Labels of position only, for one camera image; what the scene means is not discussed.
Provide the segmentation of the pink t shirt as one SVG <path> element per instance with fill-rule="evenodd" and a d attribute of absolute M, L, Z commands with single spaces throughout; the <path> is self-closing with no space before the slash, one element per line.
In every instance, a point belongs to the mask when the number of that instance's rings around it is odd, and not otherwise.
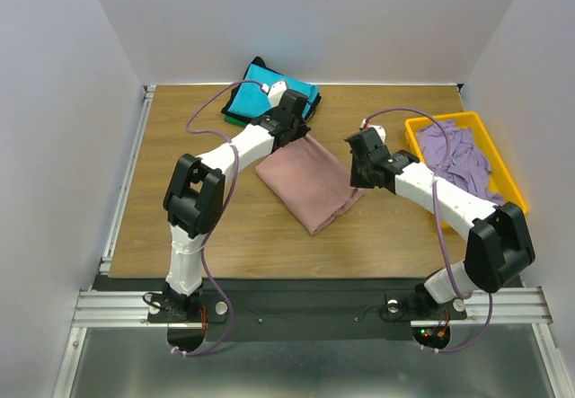
<path fill-rule="evenodd" d="M 364 194 L 350 185 L 349 169 L 309 135 L 269 155 L 255 172 L 310 235 L 345 214 Z"/>

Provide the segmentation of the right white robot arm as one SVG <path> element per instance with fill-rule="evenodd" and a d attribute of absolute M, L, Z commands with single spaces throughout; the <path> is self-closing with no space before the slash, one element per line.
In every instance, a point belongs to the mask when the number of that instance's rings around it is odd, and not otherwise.
<path fill-rule="evenodd" d="M 498 206 L 437 176 L 415 155 L 389 152 L 374 127 L 349 136 L 350 184 L 386 189 L 408 199 L 446 222 L 465 241 L 462 261 L 448 261 L 442 270 L 416 286 L 399 308 L 433 317 L 456 298 L 482 290 L 498 292 L 535 261 L 535 249 L 523 210 L 512 202 Z"/>

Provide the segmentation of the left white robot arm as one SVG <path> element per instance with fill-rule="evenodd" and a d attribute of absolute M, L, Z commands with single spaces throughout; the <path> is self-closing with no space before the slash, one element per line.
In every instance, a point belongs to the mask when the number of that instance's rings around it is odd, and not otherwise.
<path fill-rule="evenodd" d="M 163 285 L 164 308 L 180 322 L 201 313 L 201 252 L 214 231 L 228 200 L 226 185 L 235 187 L 239 172 L 303 137 L 309 127 L 304 110 L 307 97 L 277 82 L 264 85 L 270 108 L 252 120 L 237 136 L 202 155 L 182 155 L 164 196 L 172 235 L 170 269 Z"/>

